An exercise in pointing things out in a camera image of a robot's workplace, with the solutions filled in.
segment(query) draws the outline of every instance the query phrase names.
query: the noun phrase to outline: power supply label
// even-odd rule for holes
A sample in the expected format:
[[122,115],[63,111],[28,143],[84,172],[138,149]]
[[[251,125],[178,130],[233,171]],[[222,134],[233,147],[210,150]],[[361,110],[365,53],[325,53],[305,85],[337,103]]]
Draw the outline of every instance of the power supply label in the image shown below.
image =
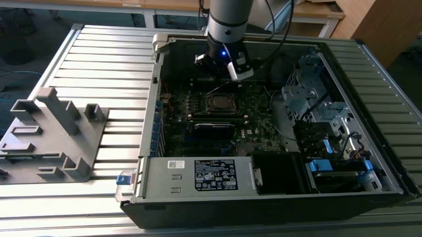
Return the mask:
[[198,191],[238,190],[235,160],[197,160],[195,189]]

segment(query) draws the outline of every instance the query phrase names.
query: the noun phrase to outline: blue cable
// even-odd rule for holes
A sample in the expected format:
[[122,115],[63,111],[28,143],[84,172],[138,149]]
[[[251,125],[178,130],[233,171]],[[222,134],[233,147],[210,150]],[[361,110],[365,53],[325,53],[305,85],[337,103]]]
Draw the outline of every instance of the blue cable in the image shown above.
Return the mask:
[[7,72],[4,74],[0,75],[0,77],[6,76],[6,75],[10,75],[10,74],[14,74],[14,73],[28,73],[28,74],[36,74],[39,76],[42,76],[43,74],[42,73],[38,73],[38,72],[34,72],[34,71],[16,71],[16,72]]
[[11,102],[11,103],[15,103],[16,101],[14,101],[14,100],[4,100],[4,99],[0,99],[0,101],[3,101],[3,102]]

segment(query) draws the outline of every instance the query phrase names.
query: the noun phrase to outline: barcode label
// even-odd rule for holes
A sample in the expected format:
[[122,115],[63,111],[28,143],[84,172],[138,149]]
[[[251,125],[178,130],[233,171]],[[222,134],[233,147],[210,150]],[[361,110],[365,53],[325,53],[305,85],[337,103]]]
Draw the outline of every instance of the barcode label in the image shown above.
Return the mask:
[[170,160],[167,163],[169,169],[185,169],[185,160]]

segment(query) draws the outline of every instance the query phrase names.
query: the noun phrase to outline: floor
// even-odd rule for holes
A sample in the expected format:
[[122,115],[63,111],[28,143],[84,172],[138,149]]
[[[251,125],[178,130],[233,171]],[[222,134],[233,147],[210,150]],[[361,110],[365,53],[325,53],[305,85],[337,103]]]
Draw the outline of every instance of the floor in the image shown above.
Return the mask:
[[[42,73],[48,66],[74,23],[134,27],[133,16],[125,13],[60,11],[59,19],[52,19],[47,10],[35,9],[32,20],[38,31],[26,38],[35,52],[36,59],[20,66],[10,66],[0,60],[0,70],[36,71]],[[141,26],[145,26],[142,15],[138,15],[135,20],[141,22]],[[169,24],[166,23],[165,17],[158,16],[158,27],[189,30],[198,29],[197,17],[173,17],[171,21],[173,23]],[[249,32],[263,33],[265,31],[250,26]],[[408,55],[401,55],[389,68],[389,72],[417,107],[422,109],[422,94],[420,90],[422,86],[422,65]],[[38,80],[39,76],[34,74],[12,74],[0,77],[0,89],[2,85],[7,86],[6,90],[0,91],[0,99],[10,101],[26,99]],[[0,135],[4,134],[14,119],[8,112],[12,105],[14,103],[0,100]]]

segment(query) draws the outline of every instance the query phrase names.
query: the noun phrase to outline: gray plastic part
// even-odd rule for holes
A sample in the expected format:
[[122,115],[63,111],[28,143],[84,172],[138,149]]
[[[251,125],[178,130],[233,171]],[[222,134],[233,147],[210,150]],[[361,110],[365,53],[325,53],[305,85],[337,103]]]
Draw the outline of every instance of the gray plastic part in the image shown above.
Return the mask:
[[72,101],[62,101],[62,104],[64,105],[64,109],[68,112],[68,115],[74,118],[74,120],[78,120],[80,118],[80,114],[78,111],[78,108]]
[[43,129],[40,126],[18,126],[14,127],[11,133],[15,135],[40,135]]
[[32,143],[4,143],[2,145],[0,151],[3,152],[31,152],[34,151]]
[[75,163],[70,157],[66,158],[62,170],[72,177],[79,178],[90,174],[91,168],[83,158]]
[[79,132],[78,125],[72,116],[67,112],[58,98],[58,91],[51,87],[42,87],[36,98],[42,101],[50,109],[55,119],[59,121],[64,131],[68,135],[75,135]]
[[90,122],[103,122],[106,120],[104,113],[98,104],[88,104],[84,110],[84,114]]
[[8,173],[3,169],[0,169],[0,175],[8,175]]
[[[3,184],[27,184],[27,183],[68,183],[68,182],[86,182],[90,179],[92,169],[84,169],[84,163],[92,167],[95,158],[99,151],[102,140],[102,133],[106,127],[104,122],[88,122],[84,115],[86,108],[78,108],[79,119],[74,120],[70,114],[72,110],[68,102],[59,103],[63,113],[67,113],[71,121],[78,125],[80,132],[72,136],[64,131],[62,124],[56,120],[51,110],[42,106],[36,107],[39,110],[31,112],[34,120],[19,121],[15,119],[11,129],[0,141],[2,147],[10,148],[10,145],[19,145],[31,143],[35,146],[32,152],[12,151],[8,153],[0,152],[0,167],[10,173],[6,178],[0,179]],[[108,116],[108,109],[102,108],[104,118]],[[43,128],[42,134],[19,134],[12,133],[14,127],[36,127]],[[56,166],[62,169],[66,157],[70,157],[78,164],[78,159],[83,157],[83,164],[79,169],[88,172],[80,172],[86,175],[74,175],[63,172],[62,179],[43,179],[39,173],[39,167]]]
[[43,156],[43,159],[48,162],[48,163],[64,163],[64,160],[67,158],[67,155],[64,152],[60,152],[59,155],[56,155],[56,153],[52,153],[51,155],[48,153],[46,153],[46,155]]
[[39,171],[38,175],[46,180],[63,178],[63,171],[55,166],[39,167]]
[[0,157],[0,164],[12,164],[12,161],[6,157]]
[[38,111],[40,111],[40,108],[32,100],[18,100],[11,109],[11,114],[20,121],[34,121],[32,113]]

